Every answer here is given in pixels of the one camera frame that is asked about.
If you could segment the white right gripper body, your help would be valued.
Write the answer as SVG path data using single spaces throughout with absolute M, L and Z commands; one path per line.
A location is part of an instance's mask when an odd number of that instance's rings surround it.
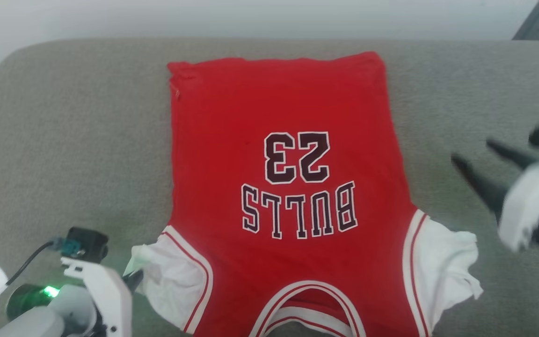
M 528 166 L 503 199 L 499 237 L 512 252 L 530 245 L 539 226 L 539 162 Z

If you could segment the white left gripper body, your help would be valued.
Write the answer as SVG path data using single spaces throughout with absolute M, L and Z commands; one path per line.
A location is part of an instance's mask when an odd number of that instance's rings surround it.
M 64 275 L 79 279 L 106 328 L 107 337 L 132 337 L 132 293 L 117 271 L 98 263 L 62 257 Z

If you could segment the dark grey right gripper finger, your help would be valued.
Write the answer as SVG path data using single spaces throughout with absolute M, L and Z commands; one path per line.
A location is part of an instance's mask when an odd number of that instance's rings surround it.
M 458 154 L 452 154 L 452 164 L 484 205 L 494 214 L 496 221 L 499 221 L 503 212 L 503 203 L 510 188 L 480 174 L 468 160 Z
M 486 145 L 501 159 L 515 164 L 520 170 L 526 170 L 529 166 L 539 162 L 539 159 L 535 156 L 512 148 L 495 139 L 487 139 Z

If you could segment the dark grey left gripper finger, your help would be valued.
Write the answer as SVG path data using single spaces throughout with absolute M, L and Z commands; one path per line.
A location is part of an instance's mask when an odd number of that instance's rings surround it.
M 137 288 L 143 281 L 143 277 L 143 270 L 136 270 L 124 276 L 124 284 L 132 295 L 135 294 Z

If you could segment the red Bulls basketball jersey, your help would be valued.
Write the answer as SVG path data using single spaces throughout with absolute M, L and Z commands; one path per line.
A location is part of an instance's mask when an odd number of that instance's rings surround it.
M 475 235 L 411 201 L 379 55 L 168 69 L 173 209 L 126 268 L 165 320 L 193 337 L 430 337 L 481 295 Z

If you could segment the grey fabric sofa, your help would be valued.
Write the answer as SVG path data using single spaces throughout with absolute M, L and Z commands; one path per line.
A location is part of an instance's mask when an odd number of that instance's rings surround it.
M 73 226 L 109 236 L 103 261 L 124 271 L 171 212 L 167 63 L 335 59 L 376 51 L 416 205 L 478 237 L 484 289 L 445 311 L 437 337 L 539 337 L 539 246 L 513 254 L 492 214 L 453 168 L 457 152 L 499 183 L 518 175 L 485 146 L 529 151 L 539 125 L 539 42 L 250 40 L 53 41 L 0 64 L 0 266 L 12 274 Z

